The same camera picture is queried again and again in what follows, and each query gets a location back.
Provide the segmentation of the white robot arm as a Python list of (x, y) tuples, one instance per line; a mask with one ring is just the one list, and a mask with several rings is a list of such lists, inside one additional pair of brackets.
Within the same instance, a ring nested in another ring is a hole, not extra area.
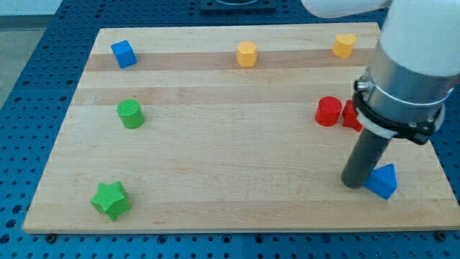
[(364, 127), (359, 138), (427, 143), (459, 82), (459, 1), (305, 0), (303, 6), (320, 18), (388, 9), (373, 58), (354, 83), (354, 108)]

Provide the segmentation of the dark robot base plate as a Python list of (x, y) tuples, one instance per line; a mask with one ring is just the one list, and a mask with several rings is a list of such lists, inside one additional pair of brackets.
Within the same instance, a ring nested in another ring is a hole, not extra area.
[(245, 11), (274, 11), (276, 0), (199, 0), (202, 12), (245, 12)]

